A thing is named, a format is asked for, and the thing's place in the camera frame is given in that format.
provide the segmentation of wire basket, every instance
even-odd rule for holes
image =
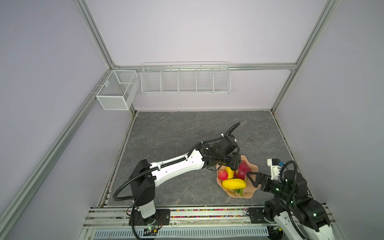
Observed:
[[[96,94],[105,110],[129,110],[140,82],[134,70],[113,70]]]
[[[169,67],[143,67],[144,94],[229,93],[229,64]]]

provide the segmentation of fruit plate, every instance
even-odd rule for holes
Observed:
[[[245,161],[249,167],[249,169],[251,170],[251,172],[258,172],[259,171],[259,168],[250,163],[248,161],[248,159],[244,156],[244,155],[241,155],[241,160],[242,161]],[[234,193],[234,190],[229,190],[227,188],[224,188],[223,185],[222,185],[222,181],[219,179],[219,177],[217,176],[216,177],[216,181],[218,183],[218,185],[230,196],[230,197],[241,197],[241,198],[251,198],[253,196],[253,193],[260,187],[254,187],[251,183],[251,181],[247,178],[247,181],[245,182],[247,184],[247,186],[245,188],[243,188],[243,196],[240,195],[240,193]]]

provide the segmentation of white mesh basket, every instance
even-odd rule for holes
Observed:
[[[144,67],[141,73],[141,90],[144,94],[229,93],[229,64]]]
[[[96,97],[105,110],[129,110],[139,85],[136,71],[113,70]]]

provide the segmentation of table surface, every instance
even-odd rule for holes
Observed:
[[[213,112],[139,112],[129,137],[114,180],[112,193],[128,180],[136,164],[142,159],[159,162],[182,155],[197,142],[213,139],[236,122],[241,125],[233,131],[240,154],[256,164],[259,172],[270,174],[268,158],[291,160],[273,116],[268,111],[213,111]],[[120,194],[131,195],[130,187]],[[194,170],[174,177],[156,188],[155,205],[215,206],[264,205],[273,195],[256,190],[250,199],[231,198],[216,182],[216,172]],[[131,200],[107,206],[129,206]]]

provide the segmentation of yellow fruit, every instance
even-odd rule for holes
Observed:
[[[232,179],[234,172],[230,167],[225,167],[225,171],[228,173],[228,178],[227,179]]]
[[[223,187],[229,190],[242,189],[246,186],[247,184],[245,183],[245,181],[240,178],[227,179],[223,181]]]

